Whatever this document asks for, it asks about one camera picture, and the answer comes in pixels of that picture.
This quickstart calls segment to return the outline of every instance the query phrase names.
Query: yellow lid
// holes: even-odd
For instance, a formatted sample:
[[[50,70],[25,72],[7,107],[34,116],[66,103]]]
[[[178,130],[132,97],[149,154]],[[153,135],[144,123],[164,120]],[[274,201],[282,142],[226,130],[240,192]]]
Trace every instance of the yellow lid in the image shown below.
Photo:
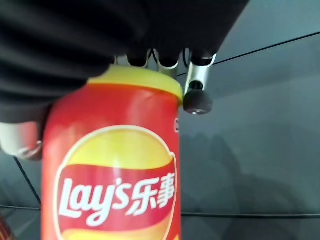
[[[91,78],[90,84],[123,84],[158,89],[178,97],[182,103],[183,90],[173,78],[162,73],[133,66],[111,65],[100,77]]]

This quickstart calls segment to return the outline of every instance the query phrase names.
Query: lay's logo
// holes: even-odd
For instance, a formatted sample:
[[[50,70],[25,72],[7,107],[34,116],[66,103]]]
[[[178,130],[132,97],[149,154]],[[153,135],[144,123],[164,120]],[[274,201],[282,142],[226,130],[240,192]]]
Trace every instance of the lay's logo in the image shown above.
[[[176,158],[145,128],[105,127],[71,148],[54,190],[60,240],[165,240],[176,203]]]

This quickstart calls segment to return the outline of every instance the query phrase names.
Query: black rubber tip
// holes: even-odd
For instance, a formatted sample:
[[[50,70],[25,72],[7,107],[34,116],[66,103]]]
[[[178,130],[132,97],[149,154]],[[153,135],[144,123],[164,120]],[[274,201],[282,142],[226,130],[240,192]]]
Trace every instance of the black rubber tip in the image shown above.
[[[183,99],[183,109],[193,115],[207,114],[212,110],[213,101],[202,90],[190,90]]]

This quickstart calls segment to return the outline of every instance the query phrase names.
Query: black cloth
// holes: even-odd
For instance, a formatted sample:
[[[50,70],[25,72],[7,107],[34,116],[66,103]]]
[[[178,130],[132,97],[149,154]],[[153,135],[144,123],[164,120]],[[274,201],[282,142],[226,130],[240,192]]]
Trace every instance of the black cloth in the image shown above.
[[[0,122],[41,111],[107,71],[113,56],[216,53],[249,0],[2,0]]]

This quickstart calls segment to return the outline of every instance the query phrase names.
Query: red can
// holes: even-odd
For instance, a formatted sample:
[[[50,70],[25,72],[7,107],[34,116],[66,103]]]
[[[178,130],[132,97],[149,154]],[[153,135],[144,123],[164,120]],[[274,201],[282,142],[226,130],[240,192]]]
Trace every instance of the red can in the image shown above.
[[[112,66],[58,102],[44,137],[43,240],[179,240],[182,88]]]

